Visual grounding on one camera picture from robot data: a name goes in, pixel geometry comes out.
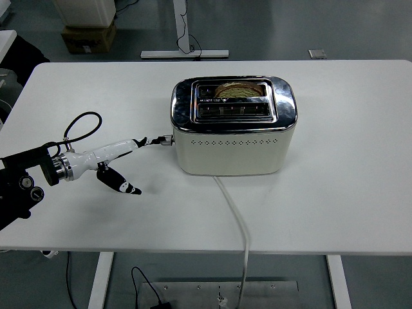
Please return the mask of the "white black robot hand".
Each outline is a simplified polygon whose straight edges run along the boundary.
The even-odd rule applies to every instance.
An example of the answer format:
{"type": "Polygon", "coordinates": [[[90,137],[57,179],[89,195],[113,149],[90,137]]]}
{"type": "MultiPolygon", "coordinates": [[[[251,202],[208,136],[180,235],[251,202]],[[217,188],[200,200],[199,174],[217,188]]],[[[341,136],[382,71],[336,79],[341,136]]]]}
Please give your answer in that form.
{"type": "Polygon", "coordinates": [[[109,163],[147,145],[172,145],[173,137],[159,136],[129,139],[105,145],[82,154],[66,152],[57,160],[67,181],[79,179],[86,171],[95,171],[97,179],[116,192],[140,195],[142,191],[127,181],[109,163]]]}

